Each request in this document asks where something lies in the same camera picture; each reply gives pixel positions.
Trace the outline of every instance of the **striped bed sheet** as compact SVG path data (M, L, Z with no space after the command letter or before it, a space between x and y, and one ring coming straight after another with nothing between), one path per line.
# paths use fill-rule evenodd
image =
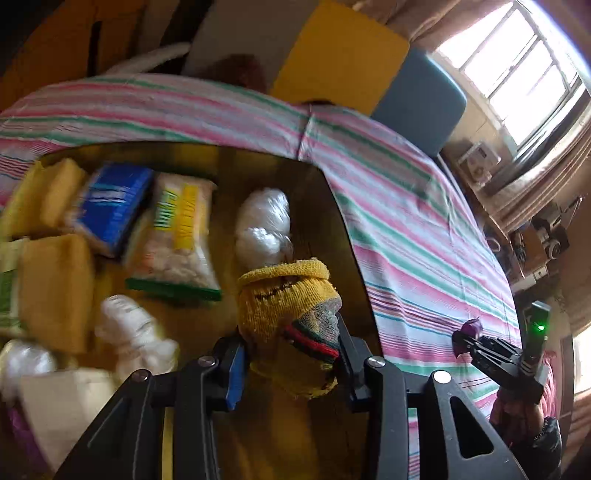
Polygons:
M133 74L47 86L0 114L0 205L31 163L62 148L132 140L197 141L296 158L325 173L343 212L385 357L448 370L488 415L497 385L452 352L480 317L520 345L507 280L474 217L433 161L383 125L334 106L293 106L238 87ZM410 477L418 476L411 419Z

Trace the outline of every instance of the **window frame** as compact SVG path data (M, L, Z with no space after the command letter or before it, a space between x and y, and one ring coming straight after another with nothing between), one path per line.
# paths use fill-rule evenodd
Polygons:
M506 134L508 134L511 137L511 141L515 145L515 147L514 147L515 153L518 154L522 150L522 148L527 146L528 143L531 141L531 139L533 137L535 137L542 128L544 128L544 126L556 114L556 112L574 95L575 91L580 86L581 81L580 81L579 76L577 75L573 79L572 83L569 83L566 75L564 74L564 72L562 71L562 69L560 67L560 62L558 61L558 58L557 58L556 54L554 53L554 50L550 46L546 36L541 32L540 28L535 23L530 11L526 7L521 5L517 0L512 0L511 4L512 5L511 5L510 9L507 10L505 15L499 20L499 22L496 24L496 26L494 26L494 28L489 32L489 34L484 38L484 40L482 40L480 42L480 44L475 48L474 52L472 52L472 54L466 59L466 61L464 61L464 63L460 67L457 67L457 68L453 67L453 65L451 64L449 59L443 53L438 52L438 54L441 58L443 58L446 61L446 63L449 65L450 68L459 72L461 78L463 80L465 80L466 82L469 82L470 85L473 87L472 89L475 90L479 94L480 99L486 103L487 109L490 111L490 113L492 113L494 115L495 119L500 123L503 130L505 130ZM499 78L497 79L497 81L493 85L492 90L488 94L485 94L466 75L466 73L465 73L466 67L468 65L470 65L470 62L485 48L485 46L491 40L491 38L495 35L495 33L505 24L505 22L509 19L509 17L515 11L518 11L519 13L521 13L521 15L523 15L524 19L529 24L529 26L531 27L531 29L533 30L534 33L533 33L531 39L529 40L529 42L525 45L525 47L521 50L521 52L519 52L519 55L517 55L517 57L515 58L513 63L511 63L511 65L509 65L507 67L507 69L499 76ZM538 124L538 126L536 128L534 128L531 131L531 133L525 139L523 139L519 144L517 144L514 141L511 134L507 131L507 129L505 127L504 120L501 119L501 117L496 113L496 110L494 109L494 107L492 106L492 104L490 102L490 98L492 98L493 95L495 93L497 93L498 90L511 78L513 73L517 70L517 68L519 68L519 66L524 62L524 60L526 58L528 58L530 52L533 51L533 49L535 48L535 46L539 42L542 42L544 47L548 50L548 53L550 54L551 62L548 65L548 67L546 68L546 70L544 71L544 73L540 76L540 78L536 81L536 83L528 91L528 93L530 93L536 86L538 86L538 84L542 81L542 79L546 76L546 74L550 71L550 69L555 65L556 65L558 72L560 73L560 77L563 82L564 93L562 94L560 99L556 102L556 105L550 111L550 113Z

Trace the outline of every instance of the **purple object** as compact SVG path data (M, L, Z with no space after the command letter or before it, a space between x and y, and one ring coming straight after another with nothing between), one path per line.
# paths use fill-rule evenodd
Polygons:
M480 318L470 319L465 322L464 325L462 325L462 328L460 328L462 333L474 338L474 340L478 340L480 335L482 335L482 330L482 322L480 321ZM463 353L469 352L468 348L464 344L459 345L453 342L452 348L453 354L456 356L456 358Z
M8 418L12 427L12 433L17 445L25 452L30 462L30 467L39 473L49 472L47 462L37 446L31 427L22 411L16 406L8 407Z
M474 338L474 340L478 340L480 338L480 335L482 335L482 330L482 322L480 321L479 317L468 320L464 323L464 325L462 325L462 328L460 328L462 333L471 336Z

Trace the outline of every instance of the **yellow knit sock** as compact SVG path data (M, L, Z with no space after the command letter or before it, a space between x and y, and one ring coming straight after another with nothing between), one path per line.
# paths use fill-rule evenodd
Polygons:
M335 314L341 300L319 260L253 270L238 280L238 328L251 367L294 395L309 398L335 385L339 355Z

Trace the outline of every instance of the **white plastic bag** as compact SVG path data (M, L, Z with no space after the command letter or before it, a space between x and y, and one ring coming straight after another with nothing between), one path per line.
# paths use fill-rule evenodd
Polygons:
M285 193L276 189L251 193L236 221L236 256L240 263L254 270L291 261L290 226Z
M43 375L57 369L49 350L33 343L11 340L4 346L0 374L0 394L7 404L19 396L19 381L25 375Z
M161 338L156 320L136 302L125 295L114 295L102 302L101 310L103 322L95 333L117 348L116 370L121 381L140 368L153 375L175 368L177 342Z

